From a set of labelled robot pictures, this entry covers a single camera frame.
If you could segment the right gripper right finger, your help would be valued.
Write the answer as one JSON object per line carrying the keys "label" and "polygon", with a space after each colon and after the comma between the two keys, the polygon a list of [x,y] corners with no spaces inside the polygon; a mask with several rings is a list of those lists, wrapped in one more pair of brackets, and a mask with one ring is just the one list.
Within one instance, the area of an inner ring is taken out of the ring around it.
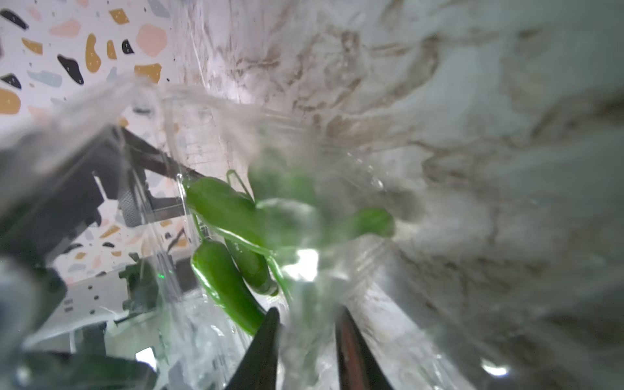
{"label": "right gripper right finger", "polygon": [[335,338],[341,390],[393,389],[346,306],[339,310]]}

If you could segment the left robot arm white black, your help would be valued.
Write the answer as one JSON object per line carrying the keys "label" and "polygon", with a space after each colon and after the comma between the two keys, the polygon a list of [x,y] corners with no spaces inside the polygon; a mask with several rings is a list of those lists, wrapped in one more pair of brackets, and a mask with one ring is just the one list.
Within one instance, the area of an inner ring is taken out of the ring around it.
{"label": "left robot arm white black", "polygon": [[196,177],[126,128],[107,126],[84,140],[34,131],[1,150],[1,344],[18,346],[91,323],[125,318],[132,287],[117,275],[70,289],[55,260],[100,224],[99,209],[117,201],[131,228],[182,215],[179,198],[153,197],[145,172]]}

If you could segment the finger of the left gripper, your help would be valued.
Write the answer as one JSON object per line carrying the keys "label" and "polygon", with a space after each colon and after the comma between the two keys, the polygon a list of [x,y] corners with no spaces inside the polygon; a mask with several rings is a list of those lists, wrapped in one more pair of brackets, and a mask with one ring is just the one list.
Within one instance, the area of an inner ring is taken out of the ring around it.
{"label": "finger of the left gripper", "polygon": [[159,190],[166,180],[196,180],[202,174],[177,162],[124,127],[106,126],[92,154],[93,174],[106,197],[117,202],[127,227],[185,214],[180,195]]}

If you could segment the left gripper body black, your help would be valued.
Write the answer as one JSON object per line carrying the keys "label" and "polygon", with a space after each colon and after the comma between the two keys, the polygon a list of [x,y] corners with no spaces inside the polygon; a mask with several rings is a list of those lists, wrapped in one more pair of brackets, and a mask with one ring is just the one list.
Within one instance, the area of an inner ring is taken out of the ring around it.
{"label": "left gripper body black", "polygon": [[1,218],[1,256],[25,272],[42,311],[55,310],[68,291],[54,269],[56,258],[102,222],[105,196],[96,177],[105,181],[103,144],[81,151]]}

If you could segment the green peppers from container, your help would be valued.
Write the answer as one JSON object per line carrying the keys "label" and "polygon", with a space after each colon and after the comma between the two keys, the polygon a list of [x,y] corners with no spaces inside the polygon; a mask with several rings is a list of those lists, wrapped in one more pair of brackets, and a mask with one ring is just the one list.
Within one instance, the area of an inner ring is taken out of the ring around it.
{"label": "green peppers from container", "polygon": [[247,180],[243,191],[213,176],[185,182],[195,222],[213,233],[195,250],[193,272],[214,304],[251,335],[267,315],[261,295],[283,294],[292,318],[318,329],[356,275],[357,243],[392,239],[396,219],[386,207],[361,201],[363,188],[327,165],[268,152],[250,164]]}

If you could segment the clear container peppers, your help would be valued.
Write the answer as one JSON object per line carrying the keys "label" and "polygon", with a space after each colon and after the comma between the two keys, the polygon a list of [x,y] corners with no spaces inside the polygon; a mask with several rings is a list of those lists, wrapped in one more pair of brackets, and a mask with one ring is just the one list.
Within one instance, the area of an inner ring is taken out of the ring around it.
{"label": "clear container peppers", "polygon": [[280,113],[145,79],[107,84],[1,136],[1,386],[173,388],[105,351],[45,351],[69,299],[55,261],[105,201],[129,226],[182,217],[201,298],[157,237],[117,286],[124,315],[158,315],[149,345],[195,389],[465,389],[422,321],[382,345],[371,287],[411,284],[398,258],[423,203],[360,155]]}

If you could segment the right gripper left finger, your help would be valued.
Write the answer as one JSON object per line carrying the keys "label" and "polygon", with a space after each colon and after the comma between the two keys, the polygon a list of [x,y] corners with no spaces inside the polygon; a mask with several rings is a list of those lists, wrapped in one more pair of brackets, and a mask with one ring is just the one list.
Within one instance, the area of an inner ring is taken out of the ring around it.
{"label": "right gripper left finger", "polygon": [[276,389],[280,328],[279,310],[271,308],[226,390]]}

